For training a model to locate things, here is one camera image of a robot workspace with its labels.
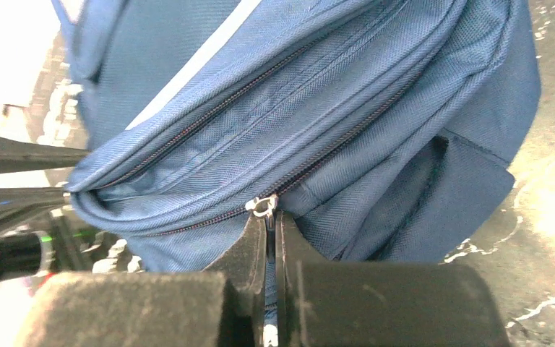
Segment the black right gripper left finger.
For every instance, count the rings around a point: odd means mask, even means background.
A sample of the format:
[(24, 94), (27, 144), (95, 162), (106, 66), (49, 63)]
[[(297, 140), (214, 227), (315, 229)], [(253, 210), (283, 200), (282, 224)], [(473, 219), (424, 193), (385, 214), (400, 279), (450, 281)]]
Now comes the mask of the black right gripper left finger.
[(201, 272), (60, 273), (37, 292), (16, 346), (261, 346), (266, 228), (250, 215)]

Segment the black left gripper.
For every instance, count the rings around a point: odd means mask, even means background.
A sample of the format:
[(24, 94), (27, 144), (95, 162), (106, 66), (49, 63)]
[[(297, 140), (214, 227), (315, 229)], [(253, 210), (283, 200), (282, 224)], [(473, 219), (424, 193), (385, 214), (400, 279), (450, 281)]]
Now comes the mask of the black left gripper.
[[(73, 167), (88, 154), (0, 137), (0, 174)], [(44, 213), (66, 204), (60, 188), (0, 189), (0, 282), (31, 278), (37, 288), (57, 273), (90, 270), (96, 229), (60, 210)]]

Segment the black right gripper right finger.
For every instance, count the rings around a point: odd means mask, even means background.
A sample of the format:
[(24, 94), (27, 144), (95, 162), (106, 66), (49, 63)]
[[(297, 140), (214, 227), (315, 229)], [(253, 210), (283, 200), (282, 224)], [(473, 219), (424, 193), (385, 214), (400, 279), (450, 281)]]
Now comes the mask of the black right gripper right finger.
[(281, 346), (508, 346), (483, 278), (463, 265), (328, 260), (275, 217)]

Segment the navy blue student backpack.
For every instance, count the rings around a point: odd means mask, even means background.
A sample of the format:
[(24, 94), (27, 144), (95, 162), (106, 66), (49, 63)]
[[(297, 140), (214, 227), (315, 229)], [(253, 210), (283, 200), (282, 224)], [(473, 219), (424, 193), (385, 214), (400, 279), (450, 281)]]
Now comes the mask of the navy blue student backpack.
[(90, 154), (67, 190), (148, 272), (204, 270), (250, 215), (337, 262), (441, 265), (512, 190), (541, 83), (526, 1), (53, 3)]

